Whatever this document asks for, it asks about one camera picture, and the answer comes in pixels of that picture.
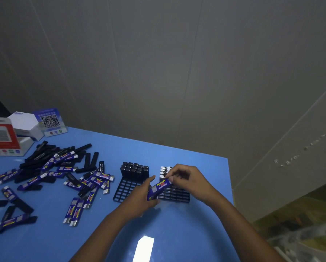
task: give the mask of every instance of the white box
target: white box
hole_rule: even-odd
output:
[[[18,137],[31,137],[39,141],[44,136],[34,114],[15,112],[8,118],[11,120],[14,131]]]

